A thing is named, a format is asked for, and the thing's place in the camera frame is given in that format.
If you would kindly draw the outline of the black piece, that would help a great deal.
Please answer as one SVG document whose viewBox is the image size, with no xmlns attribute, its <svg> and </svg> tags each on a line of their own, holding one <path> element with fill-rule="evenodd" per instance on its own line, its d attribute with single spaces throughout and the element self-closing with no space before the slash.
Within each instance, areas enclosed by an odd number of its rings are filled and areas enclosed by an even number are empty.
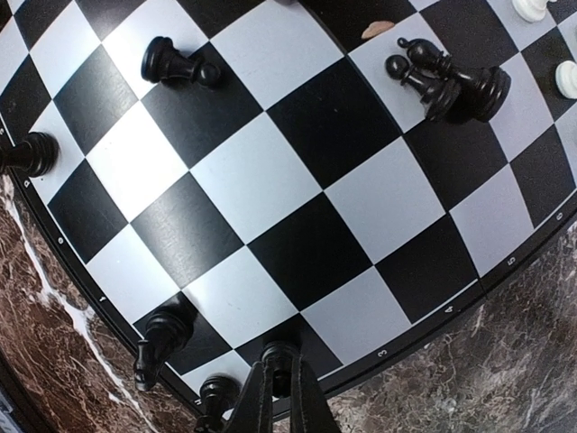
<svg viewBox="0 0 577 433">
<path fill-rule="evenodd" d="M 272 396 L 277 399 L 288 398 L 291 394 L 292 364 L 300 353 L 295 345 L 284 341 L 268 343 L 261 360 L 272 368 Z"/>
</svg>

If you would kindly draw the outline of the black grey chess board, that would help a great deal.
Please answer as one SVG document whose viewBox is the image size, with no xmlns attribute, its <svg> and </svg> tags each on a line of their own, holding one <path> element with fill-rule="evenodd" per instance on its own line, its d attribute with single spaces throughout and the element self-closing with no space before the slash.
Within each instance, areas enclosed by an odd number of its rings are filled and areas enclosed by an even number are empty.
<svg viewBox="0 0 577 433">
<path fill-rule="evenodd" d="M 157 36 L 219 84 L 144 80 Z M 461 91 L 426 120 L 385 70 L 413 64 L 401 37 L 504 69 L 498 113 L 475 119 Z M 59 432 L 145 401 L 180 431 L 207 377 L 245 380 L 277 338 L 342 395 L 493 299 L 575 216 L 576 104 L 554 83 L 575 57 L 573 1 L 537 23 L 509 1 L 2 2 L 1 144 L 60 145 L 48 174 L 1 178 L 49 258 L 15 278 L 2 251 L 5 355 Z M 194 332 L 140 392 L 160 309 Z"/>
</svg>

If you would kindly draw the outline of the black knight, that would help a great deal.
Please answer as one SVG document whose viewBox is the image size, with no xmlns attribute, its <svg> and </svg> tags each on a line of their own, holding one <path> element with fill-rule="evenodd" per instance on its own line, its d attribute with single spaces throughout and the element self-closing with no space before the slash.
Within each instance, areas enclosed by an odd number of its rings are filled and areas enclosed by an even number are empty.
<svg viewBox="0 0 577 433">
<path fill-rule="evenodd" d="M 158 381 L 166 361 L 180 351 L 193 336 L 194 325 L 174 311 L 155 311 L 146 324 L 144 339 L 137 343 L 133 364 L 134 384 L 138 391 L 150 391 Z"/>
</svg>

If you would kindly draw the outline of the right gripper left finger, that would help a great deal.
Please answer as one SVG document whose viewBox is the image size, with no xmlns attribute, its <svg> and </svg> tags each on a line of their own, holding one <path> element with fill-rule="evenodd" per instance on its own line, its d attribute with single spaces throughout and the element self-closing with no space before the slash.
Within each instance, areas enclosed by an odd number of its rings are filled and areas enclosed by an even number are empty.
<svg viewBox="0 0 577 433">
<path fill-rule="evenodd" d="M 243 386 L 240 398 L 224 433 L 272 432 L 273 368 L 263 361 L 256 362 Z"/>
</svg>

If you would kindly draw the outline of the black pawn front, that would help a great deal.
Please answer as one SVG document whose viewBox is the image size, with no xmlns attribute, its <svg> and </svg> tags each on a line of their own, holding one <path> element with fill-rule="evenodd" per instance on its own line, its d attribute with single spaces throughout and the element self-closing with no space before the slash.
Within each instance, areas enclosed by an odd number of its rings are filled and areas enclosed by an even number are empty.
<svg viewBox="0 0 577 433">
<path fill-rule="evenodd" d="M 207 88 L 216 87 L 221 70 L 201 55 L 185 56 L 169 37 L 157 36 L 146 48 L 141 64 L 141 76 L 152 84 L 182 78 Z"/>
</svg>

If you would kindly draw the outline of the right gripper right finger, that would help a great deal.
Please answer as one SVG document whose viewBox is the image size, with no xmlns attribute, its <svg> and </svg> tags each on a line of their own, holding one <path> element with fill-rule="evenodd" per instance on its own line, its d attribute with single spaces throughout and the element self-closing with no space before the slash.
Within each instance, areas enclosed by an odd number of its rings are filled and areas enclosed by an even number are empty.
<svg viewBox="0 0 577 433">
<path fill-rule="evenodd" d="M 290 375 L 290 431 L 341 433 L 310 364 L 295 346 L 288 347 Z"/>
</svg>

